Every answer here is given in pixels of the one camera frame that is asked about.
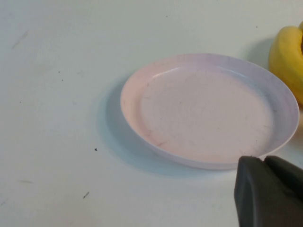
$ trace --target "table surface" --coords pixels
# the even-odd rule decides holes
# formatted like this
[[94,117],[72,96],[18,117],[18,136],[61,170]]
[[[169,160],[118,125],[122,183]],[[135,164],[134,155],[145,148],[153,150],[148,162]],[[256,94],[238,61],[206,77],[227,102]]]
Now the table surface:
[[[145,152],[125,136],[119,92],[180,53],[267,67],[302,12],[302,0],[0,0],[0,226],[238,226],[236,171]],[[303,167],[302,120],[277,155]]]

